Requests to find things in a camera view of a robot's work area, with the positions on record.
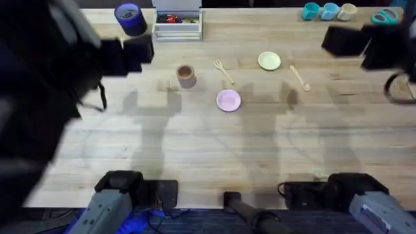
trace red object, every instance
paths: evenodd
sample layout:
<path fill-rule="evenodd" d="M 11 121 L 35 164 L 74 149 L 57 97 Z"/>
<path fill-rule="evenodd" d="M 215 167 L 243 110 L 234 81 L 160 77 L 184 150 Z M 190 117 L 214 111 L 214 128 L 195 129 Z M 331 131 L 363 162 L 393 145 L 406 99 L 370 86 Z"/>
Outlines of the red object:
<path fill-rule="evenodd" d="M 177 16 L 176 15 L 168 15 L 167 22 L 168 23 L 176 23 Z"/>

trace teal cup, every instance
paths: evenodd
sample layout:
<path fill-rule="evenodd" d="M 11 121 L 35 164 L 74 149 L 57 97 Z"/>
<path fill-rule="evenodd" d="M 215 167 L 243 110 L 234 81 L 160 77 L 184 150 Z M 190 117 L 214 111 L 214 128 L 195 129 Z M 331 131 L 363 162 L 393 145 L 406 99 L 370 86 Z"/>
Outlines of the teal cup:
<path fill-rule="evenodd" d="M 313 20 L 319 13 L 319 5 L 316 3 L 306 3 L 302 11 L 302 18 L 304 20 Z"/>
<path fill-rule="evenodd" d="M 320 15 L 321 20 L 332 20 L 334 17 L 338 15 L 339 6 L 335 3 L 326 3 L 324 5 L 324 10 Z"/>

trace brown cup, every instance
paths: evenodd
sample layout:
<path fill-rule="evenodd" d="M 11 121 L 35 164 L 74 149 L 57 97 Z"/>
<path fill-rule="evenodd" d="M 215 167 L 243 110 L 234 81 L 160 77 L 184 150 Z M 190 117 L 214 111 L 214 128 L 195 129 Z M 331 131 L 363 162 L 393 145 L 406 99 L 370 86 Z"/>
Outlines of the brown cup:
<path fill-rule="evenodd" d="M 192 88 L 196 84 L 194 68 L 189 65 L 182 65 L 176 70 L 177 80 L 182 88 Z"/>

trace yellow plate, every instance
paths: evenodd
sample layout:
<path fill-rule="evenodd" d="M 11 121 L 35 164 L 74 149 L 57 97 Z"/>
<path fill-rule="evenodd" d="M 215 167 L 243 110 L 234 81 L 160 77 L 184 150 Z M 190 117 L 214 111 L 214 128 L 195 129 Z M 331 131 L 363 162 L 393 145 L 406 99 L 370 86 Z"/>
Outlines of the yellow plate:
<path fill-rule="evenodd" d="M 258 62 L 263 69 L 273 71 L 280 67 L 281 60 L 276 53 L 266 51 L 259 55 Z"/>

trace pink plate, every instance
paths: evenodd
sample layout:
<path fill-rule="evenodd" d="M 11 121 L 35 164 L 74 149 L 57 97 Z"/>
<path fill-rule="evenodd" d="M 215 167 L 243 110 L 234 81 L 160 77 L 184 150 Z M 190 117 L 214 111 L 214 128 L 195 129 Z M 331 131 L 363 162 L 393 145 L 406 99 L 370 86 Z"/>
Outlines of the pink plate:
<path fill-rule="evenodd" d="M 236 111 L 241 105 L 241 97 L 234 90 L 223 90 L 216 97 L 216 104 L 226 112 Z"/>

